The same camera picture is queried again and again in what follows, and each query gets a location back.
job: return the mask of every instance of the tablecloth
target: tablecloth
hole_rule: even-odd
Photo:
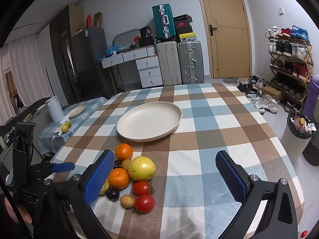
[[[74,104],[64,109],[63,113],[66,115],[74,108],[80,105],[85,105],[85,110],[80,115],[73,119],[70,119],[72,126],[69,129],[69,131],[67,133],[63,133],[61,137],[53,139],[54,149],[52,146],[53,133],[60,126],[60,123],[51,122],[49,125],[47,125],[47,127],[44,130],[42,130],[38,137],[40,153],[53,153],[54,150],[55,152],[57,152],[64,145],[64,143],[68,141],[70,137],[73,136],[73,134],[87,121],[87,119],[94,112],[96,112],[106,101],[106,98],[99,97],[85,102]]]
[[[148,102],[179,106],[182,120],[174,133],[153,142],[136,143],[120,137],[119,118]],[[248,174],[277,182],[285,178],[291,188],[298,222],[304,206],[302,189],[280,141],[248,99],[228,84],[192,84],[124,92],[107,101],[52,159],[73,162],[75,170],[52,175],[54,181],[82,174],[104,149],[119,143],[132,146],[133,157],[151,158],[154,209],[146,215],[125,210],[105,196],[91,204],[95,215],[113,238],[218,238],[237,213],[235,202],[215,165],[216,153],[226,150]],[[132,183],[123,194],[132,194]],[[266,201],[246,236],[252,236]]]

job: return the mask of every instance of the wooden door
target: wooden door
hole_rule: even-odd
[[[248,77],[251,70],[251,45],[242,0],[202,2],[203,15],[208,23],[206,32],[213,59],[213,77]]]

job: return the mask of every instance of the orange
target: orange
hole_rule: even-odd
[[[128,144],[119,144],[115,148],[115,156],[117,159],[123,161],[125,159],[131,159],[133,156],[133,149]]]
[[[108,182],[113,188],[120,190],[124,189],[130,183],[129,173],[127,172],[127,170],[124,170],[122,168],[115,168],[110,172],[108,176]]]

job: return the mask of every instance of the blue gripper pad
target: blue gripper pad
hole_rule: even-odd
[[[243,204],[247,195],[244,182],[221,152],[217,153],[215,161],[216,167],[223,177],[228,189],[232,193],[235,201]]]
[[[86,184],[84,185],[83,195],[87,205],[98,198],[98,193],[101,191],[103,184],[114,167],[114,161],[115,155],[112,151],[109,151],[87,180]]]
[[[55,173],[59,172],[67,172],[67,171],[72,171],[74,170],[75,165],[74,163],[62,163],[62,164],[54,164],[51,167],[51,171]]]

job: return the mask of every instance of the teal suitcase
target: teal suitcase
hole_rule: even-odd
[[[169,3],[153,6],[157,39],[176,41],[173,13]]]

